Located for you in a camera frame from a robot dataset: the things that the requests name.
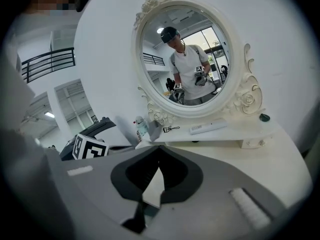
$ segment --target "white mirror frame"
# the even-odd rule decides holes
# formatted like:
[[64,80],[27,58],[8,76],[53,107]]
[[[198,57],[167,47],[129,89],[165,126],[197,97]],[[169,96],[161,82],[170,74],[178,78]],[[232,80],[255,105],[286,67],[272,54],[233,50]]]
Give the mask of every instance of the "white mirror frame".
[[[177,105],[161,96],[152,85],[143,62],[144,27],[159,12],[172,6],[189,6],[204,12],[219,26],[228,42],[231,61],[227,79],[220,93],[203,105]],[[172,124],[179,120],[191,124],[205,118],[207,121],[207,118],[249,116],[261,110],[262,92],[250,69],[250,63],[254,59],[247,58],[250,45],[242,43],[232,24],[220,11],[209,4],[197,0],[146,0],[141,7],[141,12],[136,14],[131,48],[133,65],[140,83],[138,89],[144,92],[142,97],[147,98],[148,115],[151,120],[157,120],[162,125]]]

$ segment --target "oval mirror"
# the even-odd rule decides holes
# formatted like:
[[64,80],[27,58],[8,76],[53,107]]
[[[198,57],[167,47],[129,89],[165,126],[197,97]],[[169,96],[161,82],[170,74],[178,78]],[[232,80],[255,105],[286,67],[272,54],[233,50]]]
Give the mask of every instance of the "oval mirror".
[[143,28],[141,60],[157,92],[180,106],[214,99],[228,79],[228,42],[202,10],[170,6]]

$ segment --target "black railing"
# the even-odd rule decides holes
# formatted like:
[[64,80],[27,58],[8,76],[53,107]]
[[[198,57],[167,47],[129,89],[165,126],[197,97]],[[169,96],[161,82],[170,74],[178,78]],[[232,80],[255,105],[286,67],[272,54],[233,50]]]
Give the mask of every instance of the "black railing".
[[22,62],[21,74],[27,83],[49,73],[76,65],[74,48],[50,51]]
[[155,65],[161,65],[164,66],[164,59],[158,56],[154,56],[148,53],[143,53],[143,61],[144,63],[148,64],[155,64]]

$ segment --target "white vanity table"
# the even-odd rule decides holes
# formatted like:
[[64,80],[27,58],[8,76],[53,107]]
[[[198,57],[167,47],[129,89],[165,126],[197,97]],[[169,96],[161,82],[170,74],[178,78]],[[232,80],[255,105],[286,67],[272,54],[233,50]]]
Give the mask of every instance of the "white vanity table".
[[[218,95],[196,106],[174,103],[161,96],[147,73],[142,57],[143,37],[155,16],[186,7],[205,15],[220,29],[231,59],[226,81]],[[209,4],[196,0],[146,0],[136,15],[132,34],[132,58],[140,82],[138,89],[147,99],[151,121],[158,121],[163,127],[179,126],[180,129],[168,133],[162,131],[154,142],[146,134],[136,149],[166,145],[226,162],[270,190],[288,208],[306,198],[313,184],[301,154],[287,133],[272,118],[268,122],[259,120],[265,108],[263,94],[252,69],[254,59],[250,58],[250,48],[248,43],[242,42],[221,11]],[[228,126],[189,134],[190,127],[219,118],[225,119]],[[164,190],[163,184],[159,184],[161,177],[158,170],[143,196],[144,201],[155,206],[160,205],[160,194]]]
[[[143,140],[136,149],[161,145]],[[308,196],[313,184],[308,168],[297,147],[279,128],[272,141],[263,147],[253,149],[240,148],[236,141],[191,141],[167,142],[168,147],[178,148],[202,156],[214,158],[235,166],[265,188],[274,193],[285,205],[290,207]],[[160,179],[151,182],[146,202],[156,206],[155,202],[161,193],[162,186],[157,185]]]

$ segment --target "white t-shirt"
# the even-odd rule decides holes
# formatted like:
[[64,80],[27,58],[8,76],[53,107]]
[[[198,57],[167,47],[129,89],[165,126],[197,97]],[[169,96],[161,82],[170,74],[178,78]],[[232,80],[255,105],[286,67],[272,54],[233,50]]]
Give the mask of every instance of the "white t-shirt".
[[174,51],[174,63],[172,64],[169,58],[169,65],[173,74],[179,73],[181,78],[181,83],[184,88],[184,99],[185,100],[194,100],[205,96],[209,93],[212,93],[216,90],[216,87],[211,82],[206,82],[205,86],[195,85],[195,72],[197,67],[202,67],[201,62],[208,61],[208,55],[201,49],[200,46],[194,45],[197,47],[199,54],[192,49],[189,45],[185,46],[185,55],[179,53],[176,50]]

